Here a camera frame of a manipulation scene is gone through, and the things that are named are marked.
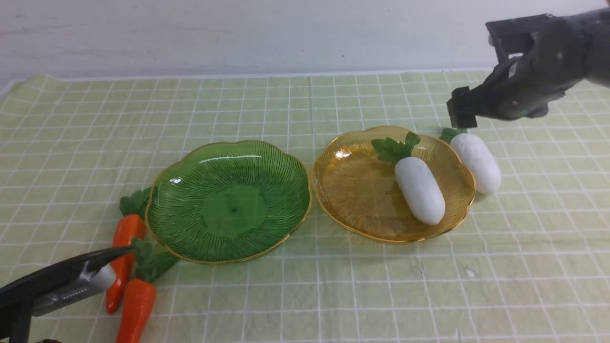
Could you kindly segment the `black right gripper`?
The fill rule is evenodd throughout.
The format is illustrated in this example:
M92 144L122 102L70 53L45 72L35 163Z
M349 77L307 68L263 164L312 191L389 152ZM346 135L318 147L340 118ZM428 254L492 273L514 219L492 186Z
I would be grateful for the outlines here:
M548 104L584 78L588 40L578 17L551 14L486 23L498 59L484 82L451 92L451 128L477 128L477 116L514 121L548 113Z

